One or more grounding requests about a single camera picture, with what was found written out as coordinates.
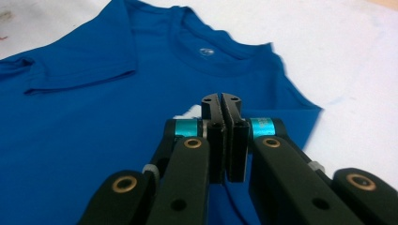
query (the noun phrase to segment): t-shirt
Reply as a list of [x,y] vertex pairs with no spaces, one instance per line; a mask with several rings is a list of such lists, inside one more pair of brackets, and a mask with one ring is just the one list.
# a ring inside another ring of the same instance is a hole
[[[1,60],[0,224],[76,223],[106,177],[142,170],[167,119],[213,93],[240,97],[243,118],[283,119],[300,147],[320,112],[270,44],[237,43],[189,7],[114,0]],[[209,224],[258,223],[248,180],[210,185]]]

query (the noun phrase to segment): white table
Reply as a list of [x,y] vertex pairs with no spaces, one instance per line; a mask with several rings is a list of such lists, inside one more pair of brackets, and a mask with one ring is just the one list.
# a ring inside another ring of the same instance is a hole
[[[63,37],[109,0],[2,0],[0,59]],[[239,42],[273,42],[287,76],[324,111],[305,152],[398,189],[398,11],[365,0],[145,0],[190,6]]]

